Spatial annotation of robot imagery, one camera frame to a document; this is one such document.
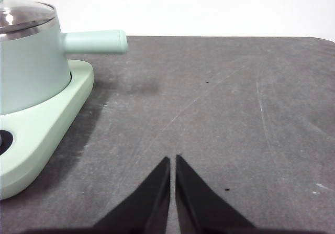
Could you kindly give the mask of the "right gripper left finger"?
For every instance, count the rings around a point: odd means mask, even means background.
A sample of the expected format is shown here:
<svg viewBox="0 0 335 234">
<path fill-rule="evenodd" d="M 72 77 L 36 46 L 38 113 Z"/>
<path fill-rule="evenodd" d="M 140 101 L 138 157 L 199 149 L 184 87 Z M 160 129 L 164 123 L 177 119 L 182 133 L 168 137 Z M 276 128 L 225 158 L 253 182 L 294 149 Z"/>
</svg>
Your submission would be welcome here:
<svg viewBox="0 0 335 234">
<path fill-rule="evenodd" d="M 171 164 L 163 158 L 126 199 L 93 228 L 104 233 L 166 233 Z"/>
</svg>

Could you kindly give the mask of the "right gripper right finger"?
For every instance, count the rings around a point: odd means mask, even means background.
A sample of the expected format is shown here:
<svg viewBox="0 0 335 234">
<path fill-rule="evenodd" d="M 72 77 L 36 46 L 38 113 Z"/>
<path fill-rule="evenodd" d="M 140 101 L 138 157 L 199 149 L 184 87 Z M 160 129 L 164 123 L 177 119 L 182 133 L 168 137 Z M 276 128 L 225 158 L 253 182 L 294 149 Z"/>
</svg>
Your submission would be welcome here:
<svg viewBox="0 0 335 234">
<path fill-rule="evenodd" d="M 254 225 L 176 156 L 175 198 L 181 233 L 248 233 Z"/>
</svg>

